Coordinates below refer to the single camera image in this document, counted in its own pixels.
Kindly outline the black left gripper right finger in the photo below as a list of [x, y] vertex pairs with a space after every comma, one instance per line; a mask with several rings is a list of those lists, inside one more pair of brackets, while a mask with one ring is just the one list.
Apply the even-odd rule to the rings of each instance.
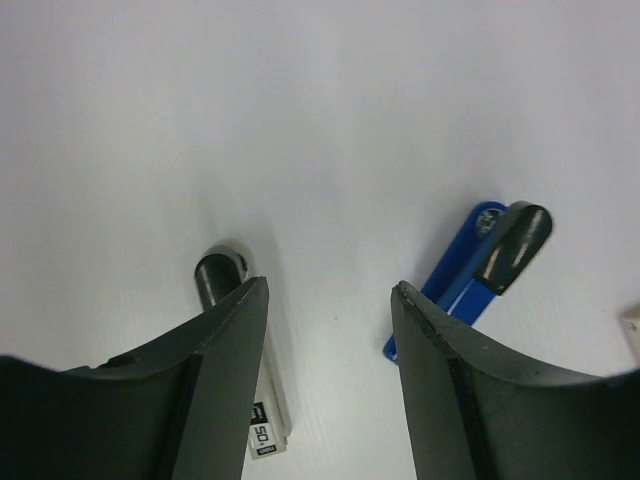
[[421, 479], [635, 479], [639, 375], [596, 377], [515, 351], [407, 282], [391, 293]]

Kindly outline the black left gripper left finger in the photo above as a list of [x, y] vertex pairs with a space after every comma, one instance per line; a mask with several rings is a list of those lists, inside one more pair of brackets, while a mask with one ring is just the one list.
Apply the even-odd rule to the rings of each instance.
[[238, 479], [269, 287], [220, 304], [96, 367], [1, 359], [5, 479]]

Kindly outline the grey and black stapler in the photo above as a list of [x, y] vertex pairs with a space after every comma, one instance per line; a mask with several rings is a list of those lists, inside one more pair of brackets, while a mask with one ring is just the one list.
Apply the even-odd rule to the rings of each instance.
[[[205, 311], [255, 275], [254, 258], [239, 241], [227, 240], [205, 251], [194, 270], [194, 280]], [[253, 460], [287, 450], [292, 420], [282, 376], [275, 358], [271, 333], [267, 331], [255, 390], [248, 435], [248, 452]]]

